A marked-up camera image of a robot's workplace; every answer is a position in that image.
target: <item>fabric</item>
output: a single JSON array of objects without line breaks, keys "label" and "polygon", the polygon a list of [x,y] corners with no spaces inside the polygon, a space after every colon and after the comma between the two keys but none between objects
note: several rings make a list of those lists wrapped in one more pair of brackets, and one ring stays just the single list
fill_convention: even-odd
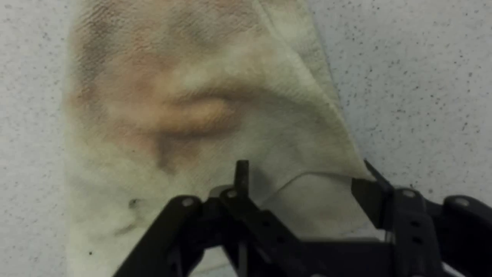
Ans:
[{"label": "fabric", "polygon": [[205,199],[236,160],[250,160],[253,200],[298,236],[361,222],[348,179],[368,174],[304,3],[76,9],[64,97],[70,277],[112,276],[169,199]]}]

